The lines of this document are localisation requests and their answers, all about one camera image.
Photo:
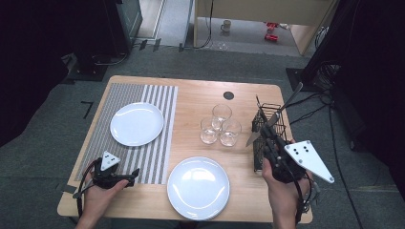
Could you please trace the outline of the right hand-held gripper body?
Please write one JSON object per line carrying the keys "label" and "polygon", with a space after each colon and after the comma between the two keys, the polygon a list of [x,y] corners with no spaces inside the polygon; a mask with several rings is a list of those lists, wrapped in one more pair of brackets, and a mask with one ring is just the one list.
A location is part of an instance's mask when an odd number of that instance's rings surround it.
{"label": "right hand-held gripper body", "polygon": [[334,177],[309,140],[296,143],[286,141],[284,148],[279,148],[275,142],[266,142],[263,154],[270,162],[273,177],[278,181],[298,181],[306,171],[310,171],[326,182],[334,183]]}

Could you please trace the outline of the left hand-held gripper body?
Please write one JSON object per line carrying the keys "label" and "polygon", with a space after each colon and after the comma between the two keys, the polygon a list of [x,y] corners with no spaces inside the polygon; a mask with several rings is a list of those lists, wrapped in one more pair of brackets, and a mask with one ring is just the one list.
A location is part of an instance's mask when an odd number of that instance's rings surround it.
{"label": "left hand-held gripper body", "polygon": [[130,179],[130,175],[118,175],[116,173],[119,162],[120,159],[117,156],[105,151],[95,163],[94,185],[103,189],[111,189],[121,180]]}

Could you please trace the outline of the black wire cutlery basket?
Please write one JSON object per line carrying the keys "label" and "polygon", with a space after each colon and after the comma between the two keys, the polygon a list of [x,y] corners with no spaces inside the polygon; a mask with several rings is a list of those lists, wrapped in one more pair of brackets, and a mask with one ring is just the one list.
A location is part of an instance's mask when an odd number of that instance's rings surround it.
{"label": "black wire cutlery basket", "polygon": [[[277,104],[271,103],[260,104],[259,109],[251,122],[251,131],[258,132],[262,127],[262,125],[265,123],[263,116],[265,116],[267,119],[271,119],[272,115],[276,113],[280,108],[281,105]],[[287,139],[286,125],[284,122],[284,118],[282,116],[280,116],[279,120],[273,125],[273,129],[275,130],[276,134],[280,136],[282,139]],[[262,148],[264,145],[265,143],[260,136],[253,141],[253,164],[255,172],[262,170],[262,163],[263,163]]]}

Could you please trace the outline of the clear drinking glass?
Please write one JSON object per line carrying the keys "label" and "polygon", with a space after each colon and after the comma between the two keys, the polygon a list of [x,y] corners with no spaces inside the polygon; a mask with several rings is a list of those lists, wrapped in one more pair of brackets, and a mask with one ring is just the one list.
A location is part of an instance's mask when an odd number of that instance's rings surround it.
{"label": "clear drinking glass", "polygon": [[203,143],[213,144],[217,141],[218,130],[213,125],[212,117],[204,118],[201,121],[200,127],[201,127],[200,138]]}
{"label": "clear drinking glass", "polygon": [[218,104],[212,109],[212,125],[220,130],[222,124],[232,116],[232,110],[225,104]]}
{"label": "clear drinking glass", "polygon": [[242,125],[234,118],[226,120],[222,124],[220,131],[220,141],[226,147],[232,147],[236,144],[242,131]]}

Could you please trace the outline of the white plate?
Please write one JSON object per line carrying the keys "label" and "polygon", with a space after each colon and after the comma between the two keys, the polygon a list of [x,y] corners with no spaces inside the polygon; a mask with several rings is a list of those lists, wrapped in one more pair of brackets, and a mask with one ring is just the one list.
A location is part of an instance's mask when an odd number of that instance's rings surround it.
{"label": "white plate", "polygon": [[186,219],[213,219],[228,203],[229,178],[215,160],[203,156],[190,157],[171,172],[167,196],[172,207]]}
{"label": "white plate", "polygon": [[149,103],[132,103],[120,108],[110,122],[110,133],[115,141],[138,147],[153,141],[162,131],[163,114]]}

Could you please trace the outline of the person's left hand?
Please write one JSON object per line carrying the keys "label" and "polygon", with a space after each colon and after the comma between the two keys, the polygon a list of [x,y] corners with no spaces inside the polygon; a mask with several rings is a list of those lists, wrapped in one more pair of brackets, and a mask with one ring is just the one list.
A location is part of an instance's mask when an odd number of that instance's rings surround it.
{"label": "person's left hand", "polygon": [[97,219],[99,221],[115,196],[125,188],[127,180],[121,180],[111,189],[102,189],[98,186],[89,188],[85,192],[84,208],[80,218]]}

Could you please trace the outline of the person's right hand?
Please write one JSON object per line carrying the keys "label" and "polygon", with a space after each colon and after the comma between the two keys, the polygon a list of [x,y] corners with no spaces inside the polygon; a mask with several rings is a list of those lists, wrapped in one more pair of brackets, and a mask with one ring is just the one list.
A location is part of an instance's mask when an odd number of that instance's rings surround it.
{"label": "person's right hand", "polygon": [[295,212],[298,207],[299,194],[293,183],[283,183],[276,180],[268,159],[263,159],[262,177],[266,181],[268,200],[275,212]]}

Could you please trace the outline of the grey white striped placemat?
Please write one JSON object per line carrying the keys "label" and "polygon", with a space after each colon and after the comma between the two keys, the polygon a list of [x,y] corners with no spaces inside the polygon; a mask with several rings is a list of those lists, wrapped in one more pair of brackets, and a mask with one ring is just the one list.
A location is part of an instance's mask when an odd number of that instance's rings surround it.
{"label": "grey white striped placemat", "polygon": [[[100,106],[94,131],[89,134],[89,142],[83,147],[82,159],[75,180],[80,180],[88,164],[109,152],[120,159],[117,171],[130,174],[140,169],[137,183],[163,184],[166,182],[173,125],[178,97],[177,86],[114,83],[110,86],[104,103]],[[146,103],[156,106],[162,113],[162,130],[156,138],[140,146],[128,146],[118,142],[113,135],[112,120],[122,108],[133,103]]]}

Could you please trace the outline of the thin black rod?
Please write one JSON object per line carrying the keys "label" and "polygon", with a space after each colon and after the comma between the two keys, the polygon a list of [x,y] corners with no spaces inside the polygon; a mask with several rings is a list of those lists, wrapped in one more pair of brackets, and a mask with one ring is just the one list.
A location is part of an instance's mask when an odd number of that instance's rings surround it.
{"label": "thin black rod", "polygon": [[263,111],[262,105],[261,105],[261,103],[260,103],[260,100],[259,100],[259,97],[258,97],[257,94],[256,94],[256,101],[257,101],[257,107],[258,107],[258,109],[259,109],[259,110],[258,110],[258,113],[259,113],[261,119],[262,119],[264,122],[266,122],[266,114],[265,114],[265,112]]}

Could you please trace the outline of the black stand base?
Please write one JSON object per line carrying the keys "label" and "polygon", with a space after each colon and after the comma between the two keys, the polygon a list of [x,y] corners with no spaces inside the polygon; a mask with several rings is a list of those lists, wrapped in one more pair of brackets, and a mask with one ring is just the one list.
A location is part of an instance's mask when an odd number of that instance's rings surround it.
{"label": "black stand base", "polygon": [[302,92],[318,92],[319,88],[314,83],[314,76],[305,69],[286,68],[288,81],[291,89],[294,91],[302,83]]}
{"label": "black stand base", "polygon": [[67,78],[81,81],[102,81],[107,66],[96,61],[96,57],[86,52],[75,52],[75,63],[70,68]]}

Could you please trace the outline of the black curtain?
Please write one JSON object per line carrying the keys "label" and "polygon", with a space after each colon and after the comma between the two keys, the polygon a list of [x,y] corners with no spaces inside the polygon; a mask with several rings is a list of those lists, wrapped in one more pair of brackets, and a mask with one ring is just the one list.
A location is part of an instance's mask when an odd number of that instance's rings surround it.
{"label": "black curtain", "polygon": [[94,66],[84,35],[101,22],[103,0],[0,0],[0,147],[26,129],[68,74],[62,57]]}
{"label": "black curtain", "polygon": [[389,167],[405,200],[405,0],[339,0],[329,31],[304,69],[323,67],[362,121],[354,138]]}

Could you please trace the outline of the black cabinet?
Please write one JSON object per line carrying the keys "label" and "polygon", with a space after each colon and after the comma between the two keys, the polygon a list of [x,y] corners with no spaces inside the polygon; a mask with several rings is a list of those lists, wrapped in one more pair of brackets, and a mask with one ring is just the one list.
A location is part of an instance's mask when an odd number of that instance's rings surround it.
{"label": "black cabinet", "polygon": [[139,0],[104,0],[104,3],[114,54],[127,54],[143,20]]}

